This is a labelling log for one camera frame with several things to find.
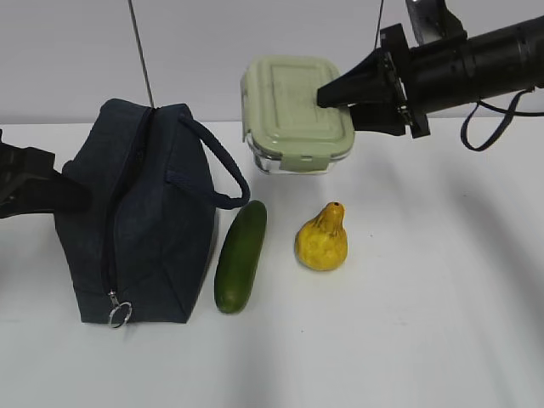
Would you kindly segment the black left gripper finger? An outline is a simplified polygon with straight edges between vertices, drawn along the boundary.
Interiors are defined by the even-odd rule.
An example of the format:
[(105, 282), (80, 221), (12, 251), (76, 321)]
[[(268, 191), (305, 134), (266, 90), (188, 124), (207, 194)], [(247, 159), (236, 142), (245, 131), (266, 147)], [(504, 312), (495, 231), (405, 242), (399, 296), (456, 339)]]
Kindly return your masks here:
[(81, 213), (93, 197), (85, 186), (51, 170), (45, 177), (24, 174), (15, 190), (13, 213)]

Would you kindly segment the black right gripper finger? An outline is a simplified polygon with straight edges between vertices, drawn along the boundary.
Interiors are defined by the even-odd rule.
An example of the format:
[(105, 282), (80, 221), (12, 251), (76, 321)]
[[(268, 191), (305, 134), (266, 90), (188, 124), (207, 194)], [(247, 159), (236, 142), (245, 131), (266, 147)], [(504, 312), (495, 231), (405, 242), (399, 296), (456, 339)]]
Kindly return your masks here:
[(354, 104), (348, 109), (357, 132), (406, 134), (409, 122), (395, 104)]
[(402, 106), (402, 47), (374, 49), (356, 67), (320, 87), (317, 105), (322, 108), (348, 105)]

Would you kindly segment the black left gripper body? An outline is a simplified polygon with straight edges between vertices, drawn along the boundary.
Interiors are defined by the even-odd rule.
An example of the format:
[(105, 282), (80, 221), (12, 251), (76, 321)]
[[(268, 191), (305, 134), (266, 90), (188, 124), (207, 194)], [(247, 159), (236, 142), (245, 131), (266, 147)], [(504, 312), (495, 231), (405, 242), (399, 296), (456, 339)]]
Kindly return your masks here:
[(55, 154), (1, 141), (1, 219), (53, 213), (47, 202), (54, 182)]

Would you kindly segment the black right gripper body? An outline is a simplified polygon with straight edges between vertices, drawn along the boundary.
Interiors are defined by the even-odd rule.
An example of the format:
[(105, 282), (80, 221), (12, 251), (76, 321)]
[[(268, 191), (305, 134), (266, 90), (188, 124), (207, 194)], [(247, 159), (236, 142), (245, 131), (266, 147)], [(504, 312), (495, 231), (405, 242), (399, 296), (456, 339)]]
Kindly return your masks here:
[(430, 134), (428, 117), (417, 102), (416, 80), (411, 68), (411, 51), (401, 24), (380, 30), (381, 50), (384, 64), (391, 77), (396, 110), (411, 130), (411, 136), (418, 139)]

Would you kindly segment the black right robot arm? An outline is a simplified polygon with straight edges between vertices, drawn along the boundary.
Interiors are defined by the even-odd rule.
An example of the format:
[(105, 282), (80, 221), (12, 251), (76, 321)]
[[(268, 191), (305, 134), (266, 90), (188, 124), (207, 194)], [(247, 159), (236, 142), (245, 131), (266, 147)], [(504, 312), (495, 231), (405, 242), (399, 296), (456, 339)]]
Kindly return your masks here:
[(418, 47), (400, 24), (379, 38), (378, 48), (316, 94), (321, 108), (348, 108), (357, 131), (417, 139), (430, 134), (430, 113), (543, 85), (542, 17)]

